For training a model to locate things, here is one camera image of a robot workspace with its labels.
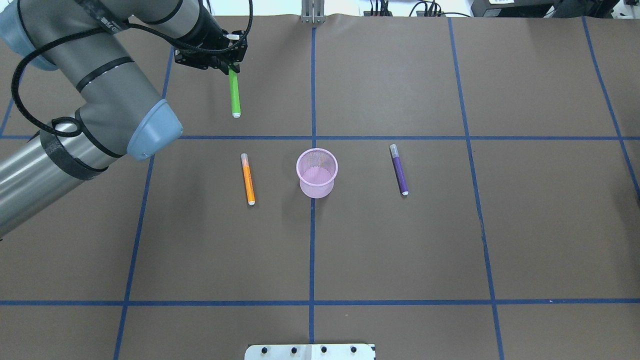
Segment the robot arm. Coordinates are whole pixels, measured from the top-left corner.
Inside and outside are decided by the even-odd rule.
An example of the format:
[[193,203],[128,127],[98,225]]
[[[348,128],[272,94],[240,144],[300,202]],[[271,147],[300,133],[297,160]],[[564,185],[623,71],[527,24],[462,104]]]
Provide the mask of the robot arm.
[[[144,161],[182,135],[175,112],[116,34],[148,32],[174,47],[176,63],[230,75],[240,72],[252,24],[229,32],[201,0],[12,0],[1,12],[1,39],[21,57],[10,91],[38,131],[1,162],[1,235],[119,158]],[[62,72],[84,105],[39,120],[19,93],[30,65]]]

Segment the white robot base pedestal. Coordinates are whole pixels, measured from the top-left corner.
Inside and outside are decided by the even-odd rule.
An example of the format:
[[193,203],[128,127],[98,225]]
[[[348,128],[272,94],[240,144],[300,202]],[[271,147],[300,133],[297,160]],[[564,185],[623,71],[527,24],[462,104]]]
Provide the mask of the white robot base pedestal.
[[254,344],[247,347],[245,360],[375,360],[374,344]]

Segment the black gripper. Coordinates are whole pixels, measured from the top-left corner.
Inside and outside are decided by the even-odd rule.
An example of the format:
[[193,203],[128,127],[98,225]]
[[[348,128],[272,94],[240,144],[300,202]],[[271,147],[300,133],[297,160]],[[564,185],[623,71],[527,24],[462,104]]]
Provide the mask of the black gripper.
[[218,43],[207,39],[198,46],[198,50],[177,48],[174,50],[174,63],[189,68],[220,71],[239,71],[240,64],[249,47],[247,30],[234,30],[222,34]]

